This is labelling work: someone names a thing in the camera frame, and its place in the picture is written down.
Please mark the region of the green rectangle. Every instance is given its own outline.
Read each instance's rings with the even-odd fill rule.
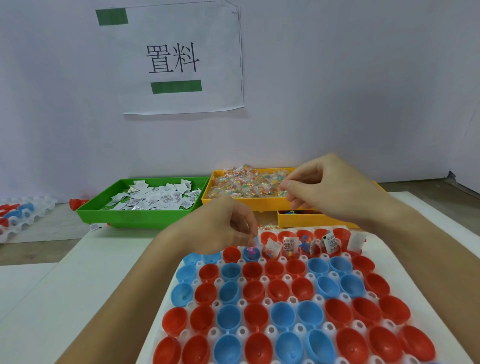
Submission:
[[[95,10],[99,25],[128,24],[125,8]]]
[[[197,92],[202,90],[201,80],[151,82],[154,94],[171,94],[174,92]]]
[[[180,183],[181,180],[192,182],[192,191],[197,188],[201,193],[195,203],[187,210],[103,210],[112,200],[112,196],[119,192],[126,192],[136,180],[145,180],[150,186],[165,186],[167,183]],[[208,185],[210,177],[167,177],[167,178],[133,178],[119,180],[85,205],[77,209],[78,216],[83,222],[108,222],[114,228],[142,228],[164,229],[168,225],[188,215],[202,205],[202,195]]]

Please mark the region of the white wall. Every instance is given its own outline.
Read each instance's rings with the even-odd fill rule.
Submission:
[[[332,150],[378,181],[448,173],[480,99],[478,1],[233,2],[245,108],[125,118],[94,9],[158,1],[0,0],[0,196]]]
[[[452,166],[456,181],[480,193],[480,105],[472,115]]]

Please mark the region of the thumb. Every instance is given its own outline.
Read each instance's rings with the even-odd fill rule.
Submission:
[[[315,187],[315,184],[289,181],[287,184],[287,192],[294,195],[296,198],[303,200],[307,204],[313,206],[313,199],[316,195]]]
[[[255,240],[251,235],[245,234],[244,232],[236,231],[232,229],[232,244],[238,246],[255,246]]]

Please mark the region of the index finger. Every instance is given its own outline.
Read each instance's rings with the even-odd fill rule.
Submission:
[[[232,214],[239,214],[248,224],[248,229],[253,236],[258,235],[258,223],[252,209],[240,201],[235,200],[233,204]]]
[[[300,181],[305,177],[308,177],[316,172],[318,172],[318,167],[322,165],[322,157],[317,159],[312,159],[306,163],[303,163],[300,167],[297,167],[292,173],[285,177],[282,183],[279,185],[281,191],[285,190],[285,181],[294,180]]]

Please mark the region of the forearm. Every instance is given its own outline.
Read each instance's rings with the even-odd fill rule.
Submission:
[[[480,363],[480,260],[409,206],[394,201],[373,224],[474,362]]]
[[[136,362],[171,278],[186,253],[179,239],[167,229],[150,243],[58,364]]]

